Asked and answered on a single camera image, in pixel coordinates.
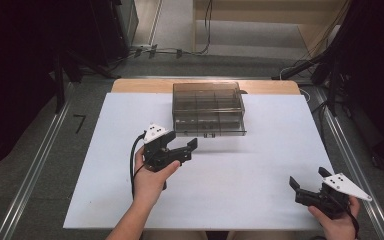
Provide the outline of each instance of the human arm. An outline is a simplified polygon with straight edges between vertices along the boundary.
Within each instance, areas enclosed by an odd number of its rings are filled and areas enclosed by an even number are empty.
[[[146,220],[151,213],[152,207],[157,202],[164,182],[180,166],[179,161],[174,161],[159,172],[151,172],[143,165],[144,148],[139,149],[135,154],[135,196],[133,203],[118,224],[107,237],[111,239],[138,240],[145,226]]]
[[[357,218],[360,210],[360,204],[357,198],[350,196],[350,212]],[[354,240],[355,229],[352,223],[351,217],[348,214],[344,214],[341,218],[330,219],[323,212],[314,206],[308,207],[308,211],[320,222],[323,226],[327,240]]]

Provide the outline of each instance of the wooden table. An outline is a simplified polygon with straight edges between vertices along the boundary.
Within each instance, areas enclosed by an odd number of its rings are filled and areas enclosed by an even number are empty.
[[[300,94],[293,81],[232,80],[232,79],[118,79],[111,92],[171,93],[173,83],[238,82],[241,90],[250,94]]]

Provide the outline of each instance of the cable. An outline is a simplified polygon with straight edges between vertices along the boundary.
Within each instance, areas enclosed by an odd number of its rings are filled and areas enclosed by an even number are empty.
[[[283,73],[283,71],[285,71],[285,70],[287,70],[287,69],[291,69],[291,68],[295,68],[295,67],[287,67],[287,68],[284,68],[284,69],[282,69],[282,70],[280,71],[280,73],[279,73],[279,80],[280,80],[280,81],[283,80],[283,79],[282,79],[282,73]]]
[[[182,49],[180,49],[182,51],[182,53],[186,53],[186,54],[190,54],[190,55],[196,55],[196,56],[200,56],[200,55],[208,53],[208,48],[209,48],[210,42],[211,42],[211,16],[212,16],[212,12],[213,12],[213,0],[209,0],[208,5],[207,5],[207,10],[205,12],[205,20],[204,20],[205,30],[207,33],[207,45],[205,46],[205,48],[199,52],[189,52],[189,51],[183,51]],[[177,50],[179,50],[176,48],[164,48],[164,49],[159,49],[159,51],[156,51],[157,49],[149,49],[149,48],[146,49],[146,48],[142,48],[142,47],[140,47],[138,49],[145,49],[141,53],[150,52],[152,50],[155,50],[156,53],[167,53],[167,54],[177,54]],[[175,50],[175,52],[164,52],[162,50]],[[114,71],[120,65],[121,62],[123,62],[124,60],[127,60],[131,57],[134,57],[135,55],[136,54],[133,53],[133,54],[130,54],[129,56],[127,56],[125,58],[118,59],[117,61],[114,62],[117,64],[114,67],[112,67],[111,69],[109,69],[108,71],[110,71],[110,72]]]
[[[329,47],[329,38],[326,38],[326,46],[325,46],[325,49],[327,49],[327,47]]]
[[[326,196],[334,202],[336,205],[338,205],[344,212],[348,214],[348,216],[351,218],[352,225],[354,225],[355,229],[355,239],[358,239],[358,231],[360,230],[360,225],[358,224],[357,219],[352,215],[349,209],[344,208],[334,197],[330,196],[329,194],[325,193]]]
[[[146,134],[146,131],[144,131],[143,134],[139,135],[135,142],[133,143],[133,146],[132,146],[132,151],[130,152],[130,183],[131,183],[131,186],[132,186],[132,197],[135,196],[135,182],[134,182],[134,177],[136,175],[136,173],[144,166],[142,165],[137,171],[135,174],[133,174],[133,156],[135,154],[135,150],[136,150],[136,145],[138,144],[138,142],[143,139],[145,137],[145,134]]]
[[[310,238],[309,240],[326,240],[326,238],[322,237],[322,236],[314,236],[314,237]]]
[[[302,57],[300,57],[292,66],[295,66],[299,61],[308,61],[308,62],[312,63],[309,60],[303,60],[303,58],[306,58],[306,57],[310,56],[319,47],[320,44],[322,44],[326,39],[329,39],[329,34],[328,33],[332,32],[332,30],[336,26],[337,21],[339,19],[341,19],[344,16],[344,14],[348,11],[349,6],[350,6],[350,2],[351,1],[349,1],[349,0],[344,2],[344,4],[342,5],[341,9],[339,10],[338,15],[332,21],[331,25],[329,25],[329,27],[326,29],[326,31],[324,32],[323,37],[320,39],[320,41],[313,48],[308,50],[308,52],[306,54],[304,54]]]
[[[310,94],[309,94],[308,92],[306,92],[306,91],[305,91],[304,89],[302,89],[302,88],[299,88],[299,90],[302,91],[303,93],[307,94],[308,99],[306,99],[306,100],[307,100],[307,102],[309,102],[309,101],[311,100],[311,96],[310,96]]]
[[[317,106],[314,110],[311,111],[311,114],[314,114],[319,108],[323,107],[326,104],[326,102],[320,103],[319,106]]]
[[[322,140],[323,146],[325,147],[325,150],[327,153],[327,146],[326,146],[326,141],[325,141],[325,137],[324,137],[324,129],[323,129],[323,116],[324,116],[324,113],[326,111],[326,107],[327,107],[327,101],[321,103],[316,109],[311,111],[311,113],[313,114],[317,109],[321,108],[319,110],[320,138]]]
[[[319,65],[323,65],[323,64],[325,64],[325,63],[313,63],[313,62],[311,62],[310,60],[298,60],[298,61],[296,61],[296,62],[294,63],[293,67],[296,67],[296,64],[299,63],[300,61],[309,62],[309,63],[313,64],[313,66],[310,66],[310,67],[308,67],[308,68],[306,69],[306,70],[310,73],[310,75],[313,75],[313,72],[310,71],[310,68],[312,68],[312,67],[317,67],[317,66],[319,66]]]

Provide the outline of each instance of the human hand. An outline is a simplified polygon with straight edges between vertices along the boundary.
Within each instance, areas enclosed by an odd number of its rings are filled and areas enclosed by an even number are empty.
[[[350,211],[351,214],[357,218],[358,211],[360,210],[360,204],[357,198],[350,196]],[[351,217],[347,213],[341,218],[330,219],[323,212],[321,212],[317,207],[310,206],[308,211],[319,220],[320,224],[323,226],[323,231],[327,240],[354,240],[355,239],[355,229],[352,223]]]
[[[152,172],[143,166],[144,147],[135,154],[135,172],[140,169],[134,179],[135,196],[133,203],[139,203],[143,207],[152,208],[157,202],[164,186],[164,182],[179,168],[180,162],[174,161],[158,172]]]

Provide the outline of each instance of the power cord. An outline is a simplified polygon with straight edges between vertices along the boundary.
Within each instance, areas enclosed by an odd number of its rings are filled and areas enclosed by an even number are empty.
[[[354,225],[355,229],[355,239],[358,239],[358,231],[360,230],[360,225],[358,224],[357,219],[352,215],[349,209],[344,208],[334,197],[330,196],[329,194],[326,194],[326,196],[334,202],[337,206],[339,206],[344,212],[348,214],[348,216],[351,218],[352,225]]]
[[[194,54],[207,54],[208,53],[208,47],[210,46],[211,43],[211,15],[213,12],[213,0],[208,1],[207,5],[207,11],[205,12],[205,20],[204,20],[204,25],[205,25],[205,31],[207,32],[207,45],[203,50],[200,52],[196,52]]]
[[[133,174],[133,156],[135,154],[135,150],[136,150],[136,145],[138,144],[138,142],[143,139],[145,137],[145,134],[146,134],[146,131],[144,131],[143,134],[139,135],[135,142],[133,143],[133,146],[132,146],[132,151],[130,152],[130,183],[131,183],[131,186],[132,186],[132,197],[134,198],[135,197],[135,182],[134,182],[134,179],[135,179],[135,176],[137,174],[137,172],[145,165],[142,165],[134,174]]]
[[[311,100],[311,95],[310,95],[307,91],[305,91],[304,89],[302,89],[302,88],[299,88],[299,90],[300,90],[301,92],[303,92],[305,95],[308,96],[308,98],[306,98],[306,101],[309,102],[309,101]]]
[[[282,69],[280,71],[280,80],[282,80],[282,73],[284,70],[287,70],[287,69],[291,69],[291,68],[295,68],[296,67],[296,64],[300,61],[307,61],[309,63],[312,63],[310,60],[306,60],[304,58],[307,58],[308,56],[311,56],[312,53],[314,53],[314,51],[316,51],[316,49],[323,43],[325,42],[326,40],[329,39],[329,34],[328,33],[331,33],[333,31],[333,29],[335,28],[336,26],[336,23],[344,16],[344,14],[348,11],[349,7],[350,7],[350,3],[351,1],[345,1],[344,4],[342,5],[341,9],[339,10],[339,13],[338,15],[336,16],[336,18],[332,21],[332,23],[329,25],[329,27],[326,29],[326,31],[324,32],[322,38],[320,39],[320,41],[311,49],[308,50],[308,52],[306,54],[304,54],[302,57],[300,57],[291,67],[286,67],[284,69]]]
[[[323,236],[314,236],[314,237],[310,238],[309,240],[326,240],[326,238]]]
[[[322,140],[323,146],[327,152],[327,146],[324,136],[324,129],[323,129],[323,116],[326,111],[327,107],[327,101],[322,102],[319,106],[317,106],[315,109],[311,111],[311,114],[314,114],[316,111],[319,111],[319,125],[320,125],[320,138]]]

